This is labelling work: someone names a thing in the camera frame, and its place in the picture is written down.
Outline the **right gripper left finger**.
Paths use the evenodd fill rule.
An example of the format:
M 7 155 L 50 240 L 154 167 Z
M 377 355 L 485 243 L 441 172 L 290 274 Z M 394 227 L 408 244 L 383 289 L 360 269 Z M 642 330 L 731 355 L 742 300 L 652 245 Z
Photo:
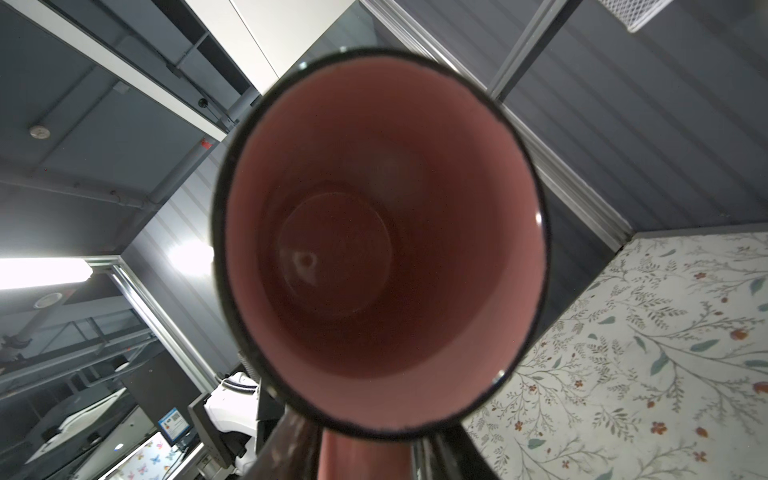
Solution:
M 317 479 L 322 433 L 320 425 L 287 408 L 242 479 Z

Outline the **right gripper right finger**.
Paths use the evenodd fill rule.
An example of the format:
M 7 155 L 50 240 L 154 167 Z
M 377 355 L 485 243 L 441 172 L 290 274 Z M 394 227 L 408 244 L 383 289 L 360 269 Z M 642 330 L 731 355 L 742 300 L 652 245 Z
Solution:
M 415 441 L 412 478 L 418 480 L 499 480 L 460 424 Z

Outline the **pink ghost mug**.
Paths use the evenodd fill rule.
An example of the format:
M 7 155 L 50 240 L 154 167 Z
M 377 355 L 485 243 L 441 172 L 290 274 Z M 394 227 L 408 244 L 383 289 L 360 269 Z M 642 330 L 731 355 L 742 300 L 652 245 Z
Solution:
M 247 362 L 323 428 L 317 479 L 413 479 L 523 360 L 550 270 L 544 195 L 498 105 L 392 49 L 279 80 L 237 133 L 211 219 Z

